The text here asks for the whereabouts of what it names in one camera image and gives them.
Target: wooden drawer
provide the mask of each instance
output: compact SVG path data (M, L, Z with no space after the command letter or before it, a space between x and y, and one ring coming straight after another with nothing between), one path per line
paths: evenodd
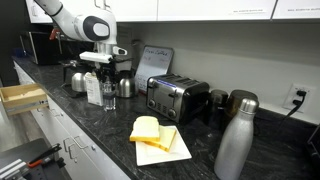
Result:
M38 84L0 88L0 96L7 115L48 106L47 95Z

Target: backsplash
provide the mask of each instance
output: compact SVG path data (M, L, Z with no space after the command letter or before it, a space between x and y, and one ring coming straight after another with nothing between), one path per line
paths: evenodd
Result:
M174 49L171 72L206 81L211 89L254 92L264 109L287 114L282 105L292 83L316 87L306 111L293 117L320 123L320 24L125 25L144 44ZM138 48L138 59L144 44Z

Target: metal canister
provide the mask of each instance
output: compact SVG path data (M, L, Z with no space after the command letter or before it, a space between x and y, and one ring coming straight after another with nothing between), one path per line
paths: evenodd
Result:
M245 90L233 90L228 98L224 116L221 122L221 130L224 131L233 117L237 114L243 99L252 99L258 101L258 96Z

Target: power cord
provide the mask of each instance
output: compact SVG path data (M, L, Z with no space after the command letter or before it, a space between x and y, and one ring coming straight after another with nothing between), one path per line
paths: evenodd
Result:
M287 120L292 114L294 114L295 112L298 111L298 109L302 106L305 98L306 98L306 95L307 95L307 92L306 91L303 91L303 90L298 90L297 91L297 95L298 96L302 96L302 100L299 101L299 100L293 100L293 104L296 105L296 107L294 107L285 117L283 117L280 121L280 124L278 126L278 130L276 131L276 134L279 133L279 130L282 128L282 125L283 123L285 122L285 120Z

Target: kitchen counter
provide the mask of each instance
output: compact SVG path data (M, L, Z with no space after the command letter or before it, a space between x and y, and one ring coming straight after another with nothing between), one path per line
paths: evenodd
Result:
M119 98L117 109L106 113L86 97L73 99L65 94L60 87L61 65L37 66L27 59L13 59L131 179L218 179L213 167L222 135L200 119L180 126L148 109L143 95ZM138 167L135 143L129 142L129 136L135 119L143 115L157 117L161 125L177 126L192 159ZM240 179L316 179L303 148L315 126L291 119L275 135L281 117L258 111L255 130L260 135L254 137Z

